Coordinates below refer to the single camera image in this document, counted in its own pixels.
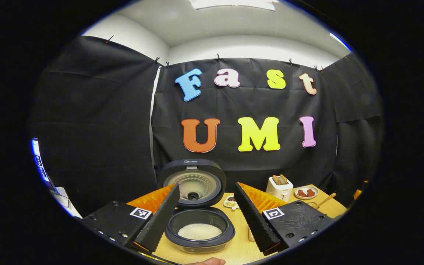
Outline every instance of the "foam letter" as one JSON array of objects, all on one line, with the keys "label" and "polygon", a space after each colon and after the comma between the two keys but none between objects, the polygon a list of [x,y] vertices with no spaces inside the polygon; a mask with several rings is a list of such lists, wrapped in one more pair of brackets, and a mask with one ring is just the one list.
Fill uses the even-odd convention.
[{"label": "foam letter", "polygon": [[303,86],[309,94],[315,95],[317,93],[317,90],[312,87],[313,78],[308,77],[308,74],[301,74],[299,78],[303,81]]},{"label": "foam letter", "polygon": [[200,90],[195,89],[194,85],[197,87],[201,86],[201,80],[197,77],[199,74],[202,74],[202,71],[195,68],[191,71],[183,74],[178,77],[174,82],[180,84],[181,89],[184,92],[184,101],[190,101],[191,99],[199,96],[201,94]]},{"label": "foam letter", "polygon": [[268,70],[266,76],[269,78],[268,85],[274,89],[283,89],[286,87],[286,81],[282,79],[284,74],[280,70]]},{"label": "foam letter", "polygon": [[250,139],[253,141],[256,150],[261,149],[265,138],[266,144],[263,146],[263,149],[266,151],[281,149],[281,145],[278,143],[278,118],[267,117],[261,129],[258,128],[253,118],[243,117],[238,119],[238,121],[242,126],[242,144],[238,147],[240,152],[253,150]]},{"label": "foam letter", "polygon": [[310,117],[310,116],[300,117],[299,121],[301,121],[303,125],[302,146],[304,147],[315,146],[317,142],[315,141],[315,139],[313,139],[313,128],[312,128],[313,117]]},{"label": "foam letter", "polygon": [[204,124],[207,125],[207,141],[204,144],[195,141],[196,127],[199,120],[185,119],[181,122],[184,127],[183,143],[187,150],[195,153],[207,153],[217,144],[217,125],[219,119],[205,119]]},{"label": "foam letter", "polygon": [[217,71],[217,74],[219,74],[215,79],[213,80],[215,84],[219,86],[229,86],[229,87],[239,87],[239,74],[234,69],[220,69]]}]

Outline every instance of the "white rice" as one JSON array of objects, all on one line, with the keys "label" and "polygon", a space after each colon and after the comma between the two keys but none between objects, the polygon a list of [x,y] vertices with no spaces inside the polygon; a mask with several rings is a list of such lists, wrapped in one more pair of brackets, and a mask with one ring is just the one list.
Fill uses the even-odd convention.
[{"label": "white rice", "polygon": [[206,223],[192,223],[178,231],[178,235],[192,240],[206,240],[222,234],[222,231],[213,225]]}]

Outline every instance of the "small bowl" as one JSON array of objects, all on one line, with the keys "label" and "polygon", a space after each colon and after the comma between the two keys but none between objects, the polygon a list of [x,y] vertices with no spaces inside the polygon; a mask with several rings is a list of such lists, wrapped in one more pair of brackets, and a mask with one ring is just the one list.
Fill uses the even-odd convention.
[{"label": "small bowl", "polygon": [[[311,189],[315,193],[315,195],[313,195],[311,197],[302,197],[302,196],[297,195],[297,193],[299,192],[299,190],[302,190],[303,193],[307,194],[307,190],[308,189]],[[311,186],[304,186],[304,187],[296,188],[296,190],[294,191],[294,194],[299,199],[311,199],[311,198],[315,198],[315,196],[318,195],[318,190],[316,188],[314,188],[314,187],[311,187]]]}]

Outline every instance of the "rice cooker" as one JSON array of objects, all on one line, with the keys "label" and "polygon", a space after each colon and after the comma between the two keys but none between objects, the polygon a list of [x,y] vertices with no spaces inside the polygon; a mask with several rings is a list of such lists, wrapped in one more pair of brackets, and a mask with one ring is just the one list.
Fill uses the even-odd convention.
[{"label": "rice cooker", "polygon": [[[206,159],[175,160],[164,165],[157,178],[159,188],[179,184],[180,199],[165,229],[166,238],[176,248],[189,253],[209,253],[228,246],[235,228],[222,210],[211,207],[222,199],[226,185],[225,173],[218,164]],[[178,234],[180,229],[193,224],[213,225],[222,233],[199,240]]]}]

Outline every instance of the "wooden table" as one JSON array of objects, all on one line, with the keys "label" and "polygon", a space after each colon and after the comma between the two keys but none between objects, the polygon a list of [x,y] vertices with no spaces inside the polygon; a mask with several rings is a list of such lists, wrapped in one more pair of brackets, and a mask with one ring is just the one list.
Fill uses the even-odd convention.
[{"label": "wooden table", "polygon": [[[305,200],[306,202],[315,201],[318,204],[326,197],[328,197],[328,194],[324,193],[319,188],[317,189],[318,195],[313,199]],[[295,189],[293,189],[289,202],[300,200],[294,194],[294,190]],[[227,262],[226,265],[240,265],[264,258],[264,255],[259,251],[256,243],[248,239],[249,227],[241,210],[236,209],[232,211],[231,208],[227,208],[223,205],[224,200],[229,195],[233,195],[233,193],[226,192],[223,195],[222,200],[219,201],[219,203],[213,205],[213,207],[222,210],[230,218],[230,221],[235,227],[235,236],[229,242],[230,245],[226,249],[205,254],[187,253],[175,248],[174,245],[166,238],[165,234],[163,234],[160,243],[158,244],[158,248],[155,252],[153,252],[153,254],[160,258],[164,258],[179,264],[194,263],[204,261],[210,257],[216,257],[224,259]],[[318,210],[322,213],[326,213],[331,218],[335,218],[336,216],[345,213],[346,208],[334,198],[332,198],[324,203]]]}]

